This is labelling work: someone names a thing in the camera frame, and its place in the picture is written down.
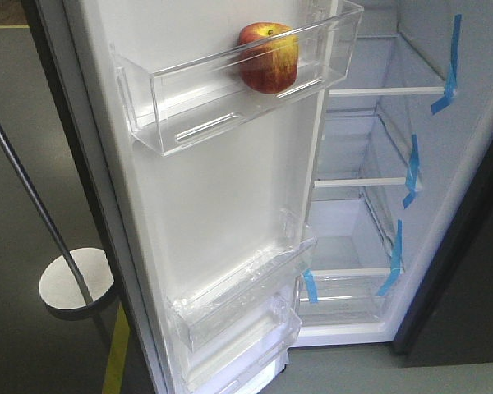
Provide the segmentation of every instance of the blue painter's tape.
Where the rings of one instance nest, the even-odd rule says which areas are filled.
[[[451,59],[447,72],[447,81],[445,82],[444,96],[431,105],[433,115],[448,107],[454,99],[457,90],[457,75],[458,75],[458,41],[460,39],[460,25],[462,23],[462,15],[454,16],[453,21],[453,37],[451,38]]]
[[[396,231],[396,239],[394,240],[393,253],[391,255],[391,274],[381,288],[376,293],[377,296],[385,296],[387,291],[392,287],[400,276],[402,270],[402,221],[398,220],[398,230]]]
[[[409,194],[403,199],[403,208],[407,208],[417,196],[417,179],[420,170],[420,154],[418,153],[418,137],[413,134],[411,137],[412,148],[411,157],[409,158],[408,174],[405,176],[405,186]]]
[[[303,279],[305,279],[306,292],[309,293],[309,302],[311,304],[318,303],[318,290],[316,289],[316,283],[314,282],[314,275],[310,269],[307,269],[303,273]]]

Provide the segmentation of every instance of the dark refrigerator exterior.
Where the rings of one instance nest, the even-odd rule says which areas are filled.
[[[493,141],[393,345],[409,366],[493,362]]]

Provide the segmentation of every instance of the metal pole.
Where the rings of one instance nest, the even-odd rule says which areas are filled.
[[[9,159],[9,162],[13,166],[16,174],[18,175],[22,184],[24,185],[27,194],[31,198],[31,201],[35,205],[37,211],[39,211],[40,217],[44,221],[44,224],[48,228],[49,232],[51,233],[51,236],[53,237],[55,243],[60,249],[62,256],[66,260],[67,266],[70,268],[71,272],[73,273],[76,283],[78,284],[79,289],[81,291],[82,297],[84,298],[84,302],[86,303],[86,305],[93,303],[93,299],[91,298],[90,291],[88,289],[88,286],[85,284],[84,277],[82,276],[81,271],[77,267],[75,260],[71,256],[71,253],[69,252],[69,249],[67,248],[64,239],[61,237],[60,233],[58,232],[58,229],[55,226],[55,223],[53,222],[51,216],[49,216],[48,210],[45,208],[44,204],[42,203],[39,194],[37,193],[35,187],[33,186],[31,179],[27,175],[24,166],[22,166],[20,159],[16,155],[16,152],[13,149],[11,143],[9,142],[9,139],[5,135],[1,125],[0,125],[0,146],[2,147],[3,152],[6,154],[7,158]]]

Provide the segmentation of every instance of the apple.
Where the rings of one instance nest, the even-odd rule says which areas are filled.
[[[241,30],[237,43],[248,44],[290,30],[280,23],[257,22]],[[282,92],[296,80],[298,53],[295,34],[245,49],[240,56],[240,76],[245,84],[258,92]]]

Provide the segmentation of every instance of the round metal base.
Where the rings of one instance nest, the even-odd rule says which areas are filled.
[[[66,260],[60,256],[44,270],[39,282],[40,297],[49,310],[57,314],[84,312],[112,293],[110,289],[113,287],[113,277],[103,250],[81,248],[70,253],[84,277],[93,303],[85,303]]]

